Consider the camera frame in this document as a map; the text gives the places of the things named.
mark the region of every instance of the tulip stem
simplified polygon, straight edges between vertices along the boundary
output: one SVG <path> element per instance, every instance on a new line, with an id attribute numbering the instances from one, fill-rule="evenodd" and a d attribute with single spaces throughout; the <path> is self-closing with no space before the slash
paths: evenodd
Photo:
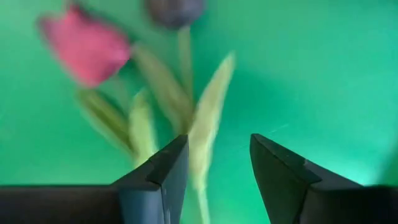
<path id="1" fill-rule="evenodd" d="M 178 31 L 178 49 L 180 54 L 182 82 L 188 98 L 191 104 L 193 104 L 193 69 L 190 26 L 183 27 Z"/>
<path id="2" fill-rule="evenodd" d="M 210 224 L 210 214 L 205 189 L 198 189 L 199 210 L 202 224 Z"/>
<path id="3" fill-rule="evenodd" d="M 113 88 L 116 94 L 116 98 L 119 102 L 123 115 L 128 115 L 129 113 L 129 92 L 126 88 L 126 85 L 123 83 L 123 80 L 120 77 L 120 74 L 114 75 L 112 79 Z"/>

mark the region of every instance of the purple tulip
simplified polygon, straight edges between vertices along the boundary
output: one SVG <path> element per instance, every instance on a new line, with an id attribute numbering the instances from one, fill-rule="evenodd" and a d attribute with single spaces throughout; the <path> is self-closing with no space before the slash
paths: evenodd
<path id="1" fill-rule="evenodd" d="M 152 19 L 169 29 L 189 26 L 205 8 L 204 0 L 145 0 Z"/>

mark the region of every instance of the green leaf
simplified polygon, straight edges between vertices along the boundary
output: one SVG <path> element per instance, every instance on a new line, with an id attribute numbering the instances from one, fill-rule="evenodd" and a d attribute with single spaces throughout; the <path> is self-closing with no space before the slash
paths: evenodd
<path id="1" fill-rule="evenodd" d="M 79 90 L 77 99 L 94 129 L 134 158 L 127 119 L 95 90 Z"/>
<path id="2" fill-rule="evenodd" d="M 212 148 L 220 125 L 225 95 L 235 67 L 230 53 L 221 63 L 203 92 L 189 132 L 189 168 L 197 190 L 203 223 L 210 223 L 206 185 Z"/>
<path id="3" fill-rule="evenodd" d="M 173 126 L 175 134 L 186 134 L 192 122 L 192 104 L 172 72 L 142 44 L 134 46 L 134 60 Z"/>
<path id="4" fill-rule="evenodd" d="M 136 167 L 139 167 L 157 151 L 152 111 L 146 100 L 146 91 L 141 90 L 133 99 L 129 115 L 130 141 L 137 152 Z"/>

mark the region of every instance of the green background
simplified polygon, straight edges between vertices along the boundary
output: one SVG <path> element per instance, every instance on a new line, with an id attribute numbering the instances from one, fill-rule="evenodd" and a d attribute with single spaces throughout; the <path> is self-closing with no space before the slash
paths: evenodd
<path id="1" fill-rule="evenodd" d="M 1 3 L 1 185 L 103 184 L 132 169 L 81 116 L 75 83 L 39 38 L 37 16 L 59 13 L 63 3 Z M 178 71 L 176 33 L 153 26 L 141 0 L 83 4 Z M 398 183 L 396 1 L 208 0 L 192 35 L 196 98 L 230 50 L 238 58 L 208 179 L 212 223 L 267 223 L 251 133 L 361 184 Z M 132 63 L 121 75 L 142 84 Z M 156 120 L 164 146 L 170 126 L 159 113 Z M 188 189 L 185 223 L 197 223 L 192 196 Z"/>

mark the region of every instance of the tulip petal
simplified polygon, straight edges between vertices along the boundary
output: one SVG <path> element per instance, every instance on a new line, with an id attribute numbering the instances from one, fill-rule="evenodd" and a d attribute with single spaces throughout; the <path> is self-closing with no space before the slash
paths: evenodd
<path id="1" fill-rule="evenodd" d="M 58 59 L 84 86 L 103 83 L 130 58 L 127 37 L 76 4 L 59 19 L 43 17 L 39 27 Z"/>
<path id="2" fill-rule="evenodd" d="M 204 11 L 204 0 L 145 0 L 154 22 L 169 29 L 189 26 Z"/>

